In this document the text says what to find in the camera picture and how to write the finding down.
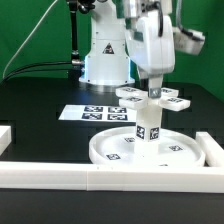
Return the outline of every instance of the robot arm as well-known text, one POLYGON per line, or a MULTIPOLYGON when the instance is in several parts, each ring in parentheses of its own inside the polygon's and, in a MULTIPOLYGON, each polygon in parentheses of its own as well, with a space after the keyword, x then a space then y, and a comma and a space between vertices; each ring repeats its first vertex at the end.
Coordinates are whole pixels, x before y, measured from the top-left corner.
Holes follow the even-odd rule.
POLYGON ((138 66, 140 81, 147 80, 150 98, 160 98, 163 74, 174 69, 173 29, 167 15, 171 9, 170 0, 123 0, 129 56, 138 66))

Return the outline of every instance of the white plastic frame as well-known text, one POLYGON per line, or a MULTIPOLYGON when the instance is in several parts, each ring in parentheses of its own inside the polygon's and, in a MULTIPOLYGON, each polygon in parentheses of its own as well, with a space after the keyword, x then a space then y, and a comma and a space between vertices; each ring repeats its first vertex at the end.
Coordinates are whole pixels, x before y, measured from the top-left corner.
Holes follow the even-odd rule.
MULTIPOLYGON (((224 152, 207 133, 197 133, 196 141, 203 146, 205 152, 208 152, 209 146, 217 152, 218 157, 213 153, 211 162, 222 161, 224 152)), ((224 168, 133 168, 0 162, 0 188, 224 193, 224 168)))

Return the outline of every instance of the black table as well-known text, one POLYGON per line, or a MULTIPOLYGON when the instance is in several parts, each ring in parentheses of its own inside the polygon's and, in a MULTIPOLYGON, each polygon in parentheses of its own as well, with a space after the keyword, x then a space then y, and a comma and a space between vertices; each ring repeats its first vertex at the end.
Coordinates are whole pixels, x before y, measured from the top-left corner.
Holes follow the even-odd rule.
MULTIPOLYGON (((183 112, 164 110, 162 127, 195 137, 208 131, 224 147, 224 103, 194 84, 165 83, 191 99, 183 112)), ((96 133, 133 123, 59 121, 66 104, 117 106, 111 93, 75 81, 14 78, 0 86, 0 125, 12 126, 1 161, 91 163, 96 133)), ((223 223, 224 194, 0 190, 0 223, 223 223)))

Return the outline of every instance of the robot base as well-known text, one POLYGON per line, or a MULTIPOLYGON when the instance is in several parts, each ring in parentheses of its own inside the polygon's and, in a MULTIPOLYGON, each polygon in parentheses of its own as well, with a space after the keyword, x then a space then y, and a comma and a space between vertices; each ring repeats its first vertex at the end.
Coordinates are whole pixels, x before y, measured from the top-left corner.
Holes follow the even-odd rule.
POLYGON ((204 152, 188 136, 161 129, 158 152, 149 156, 134 152, 134 133, 135 127, 114 128, 98 133, 89 143, 91 161, 115 166, 204 166, 204 152))
POLYGON ((88 89, 88 90, 92 90, 92 91, 96 91, 96 92, 108 92, 108 93, 113 93, 116 91, 117 88, 121 88, 121 87, 134 87, 135 82, 134 80, 130 83, 127 83, 125 85, 120 85, 120 86, 116 86, 116 85, 95 85, 95 84, 91 84, 88 82, 83 82, 79 79, 79 86, 83 89, 88 89))

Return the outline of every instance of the white block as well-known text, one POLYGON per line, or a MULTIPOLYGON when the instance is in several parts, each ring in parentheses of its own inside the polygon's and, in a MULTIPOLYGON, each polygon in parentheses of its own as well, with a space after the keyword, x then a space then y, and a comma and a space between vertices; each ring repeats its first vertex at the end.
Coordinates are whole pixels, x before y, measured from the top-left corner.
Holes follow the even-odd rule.
POLYGON ((162 96, 159 100, 159 105, 162 108, 173 110, 173 111, 184 110, 188 108, 190 104, 191 104, 191 101, 176 98, 176 97, 162 96))
POLYGON ((170 89, 170 88, 162 88, 162 96, 170 96, 170 97, 178 97, 179 90, 170 89))
POLYGON ((122 191, 124 174, 121 169, 109 166, 94 166, 87 174, 88 191, 122 191))
POLYGON ((0 155, 5 151, 11 141, 11 127, 0 126, 0 155))
POLYGON ((224 192, 220 168, 129 168, 124 178, 124 191, 224 192))
POLYGON ((207 132, 197 132, 196 141, 204 151, 209 166, 224 167, 223 148, 207 132))
POLYGON ((131 87, 122 87, 116 89, 116 96, 126 98, 126 97, 147 97, 148 93, 146 91, 142 91, 136 88, 131 87))
POLYGON ((127 107, 133 110, 140 110, 142 108, 147 107, 148 98, 141 98, 141 97, 122 98, 119 100, 119 105, 121 107, 127 107))
POLYGON ((88 165, 0 162, 0 188, 86 190, 88 165))

